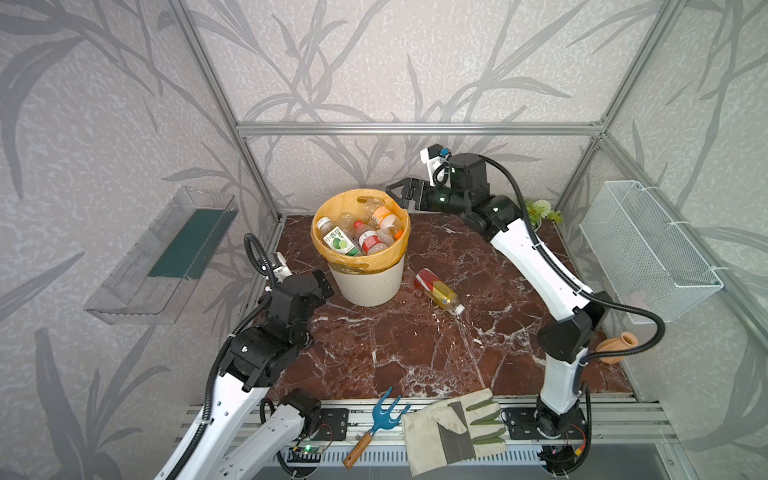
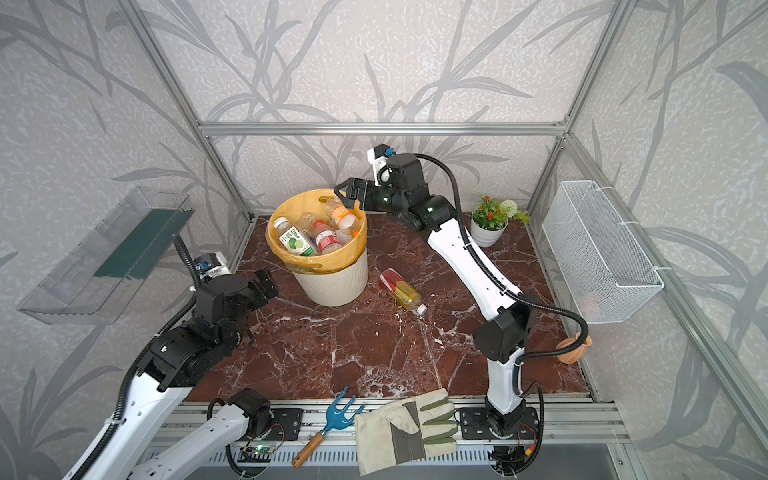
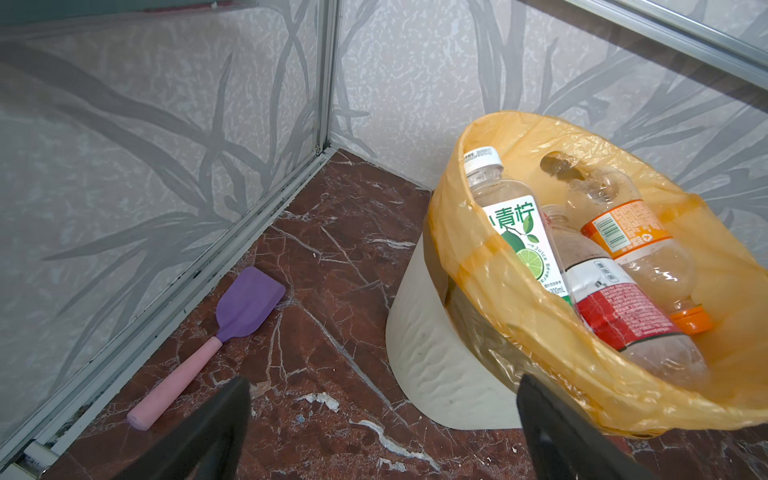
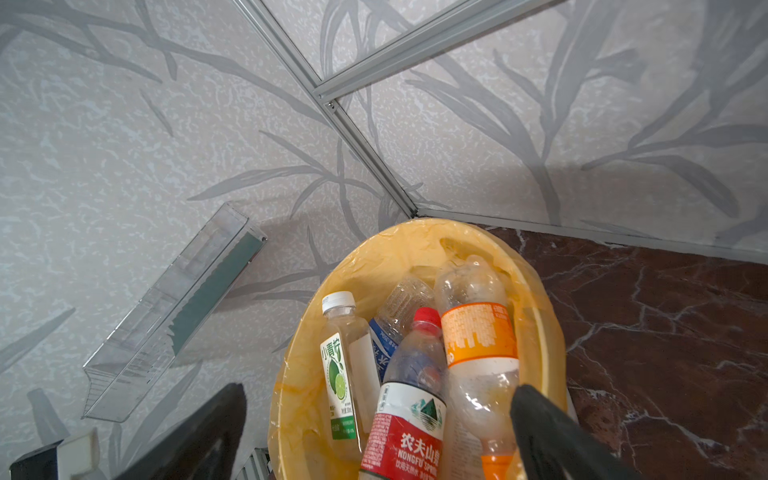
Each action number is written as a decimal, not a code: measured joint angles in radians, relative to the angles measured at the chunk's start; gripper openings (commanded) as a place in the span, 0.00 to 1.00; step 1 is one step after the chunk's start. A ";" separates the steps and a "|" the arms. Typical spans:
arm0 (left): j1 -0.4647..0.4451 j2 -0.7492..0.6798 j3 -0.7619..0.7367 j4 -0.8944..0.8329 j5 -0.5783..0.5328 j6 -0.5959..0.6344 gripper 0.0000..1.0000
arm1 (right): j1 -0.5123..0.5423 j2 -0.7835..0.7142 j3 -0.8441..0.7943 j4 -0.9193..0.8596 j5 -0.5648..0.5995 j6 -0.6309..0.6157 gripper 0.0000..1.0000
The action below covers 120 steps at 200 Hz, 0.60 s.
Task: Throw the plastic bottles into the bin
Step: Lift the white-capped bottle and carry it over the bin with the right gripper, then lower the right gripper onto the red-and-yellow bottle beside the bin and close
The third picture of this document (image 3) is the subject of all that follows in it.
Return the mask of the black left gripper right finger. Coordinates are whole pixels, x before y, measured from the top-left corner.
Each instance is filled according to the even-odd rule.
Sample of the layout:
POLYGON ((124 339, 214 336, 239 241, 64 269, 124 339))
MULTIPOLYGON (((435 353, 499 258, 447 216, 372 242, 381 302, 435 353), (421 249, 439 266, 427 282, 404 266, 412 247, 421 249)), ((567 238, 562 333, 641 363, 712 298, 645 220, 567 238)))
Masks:
POLYGON ((522 377, 517 409, 538 479, 652 479, 536 377, 522 377))

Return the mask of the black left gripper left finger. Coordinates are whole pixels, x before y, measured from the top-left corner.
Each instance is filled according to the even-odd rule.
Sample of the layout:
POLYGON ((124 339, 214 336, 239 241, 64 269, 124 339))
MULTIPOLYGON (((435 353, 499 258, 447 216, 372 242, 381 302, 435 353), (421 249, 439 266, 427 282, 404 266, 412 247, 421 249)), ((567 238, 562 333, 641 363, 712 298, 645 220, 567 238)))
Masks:
POLYGON ((233 479, 249 412, 249 383, 237 376, 116 477, 233 479))

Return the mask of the red label bottle red cap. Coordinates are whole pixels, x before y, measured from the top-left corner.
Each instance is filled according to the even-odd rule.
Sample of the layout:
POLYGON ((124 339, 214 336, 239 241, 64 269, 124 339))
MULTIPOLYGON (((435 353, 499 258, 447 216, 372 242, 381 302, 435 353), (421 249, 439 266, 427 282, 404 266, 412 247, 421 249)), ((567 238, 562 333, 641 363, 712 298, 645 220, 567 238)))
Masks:
POLYGON ((684 334, 597 243, 577 232, 565 209, 542 207, 576 309, 587 327, 625 359, 678 386, 706 383, 709 370, 684 334))

